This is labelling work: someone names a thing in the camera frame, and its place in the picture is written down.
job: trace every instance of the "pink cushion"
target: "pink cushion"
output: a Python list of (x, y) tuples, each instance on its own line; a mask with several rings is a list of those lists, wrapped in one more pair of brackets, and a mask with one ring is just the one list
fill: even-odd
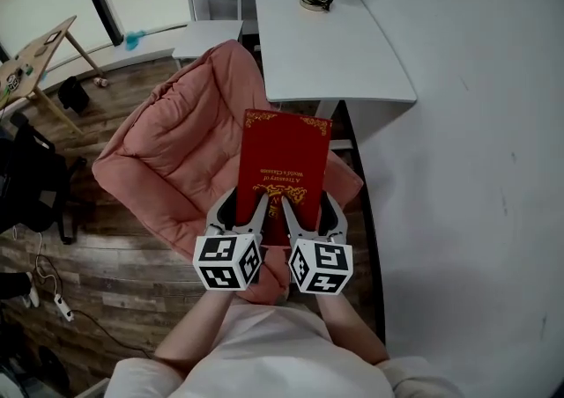
[[(255, 60), (237, 41), (210, 49), (157, 86), (94, 162), (99, 184), (191, 260), (210, 207), (237, 183), (243, 113), (270, 110)], [(362, 180), (333, 153), (324, 188), (340, 205)], [(289, 284), (284, 252), (268, 249), (259, 284), (241, 296), (273, 303)]]

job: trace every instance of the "sneaker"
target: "sneaker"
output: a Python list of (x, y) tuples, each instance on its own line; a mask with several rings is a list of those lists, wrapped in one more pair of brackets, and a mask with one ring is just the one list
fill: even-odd
[(29, 282), (32, 285), (32, 288), (29, 290), (29, 295), (27, 296), (27, 298), (29, 298), (29, 300), (33, 304), (33, 307), (39, 307), (39, 294), (37, 293), (37, 289), (35, 288), (35, 285), (33, 285), (33, 276), (30, 272), (27, 272), (26, 274), (27, 277), (29, 277)]
[(21, 300), (24, 301), (24, 306), (28, 309), (32, 306), (32, 300), (29, 298), (29, 295), (22, 295), (20, 296)]

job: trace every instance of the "power strip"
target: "power strip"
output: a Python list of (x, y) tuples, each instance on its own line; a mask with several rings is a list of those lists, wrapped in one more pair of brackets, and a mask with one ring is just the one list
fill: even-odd
[(54, 301), (56, 306), (59, 308), (59, 312), (63, 314), (64, 318), (66, 318), (67, 321), (73, 321), (74, 313), (71, 311), (71, 308), (67, 305), (67, 303), (64, 302), (63, 297), (57, 293)]

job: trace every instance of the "white cube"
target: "white cube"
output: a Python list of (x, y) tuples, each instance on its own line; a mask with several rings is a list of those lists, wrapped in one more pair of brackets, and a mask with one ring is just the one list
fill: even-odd
[(247, 290), (263, 259), (256, 236), (198, 237), (192, 260), (207, 290)]
[(353, 247), (298, 239), (290, 270), (302, 293), (338, 295), (353, 275)]

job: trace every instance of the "red book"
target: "red book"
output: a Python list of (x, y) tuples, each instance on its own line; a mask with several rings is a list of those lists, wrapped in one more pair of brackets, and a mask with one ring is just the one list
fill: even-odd
[(301, 227), (315, 230), (331, 121), (263, 110), (247, 110), (244, 121), (235, 219), (246, 224), (268, 193), (263, 244), (288, 246), (281, 198), (293, 203)]

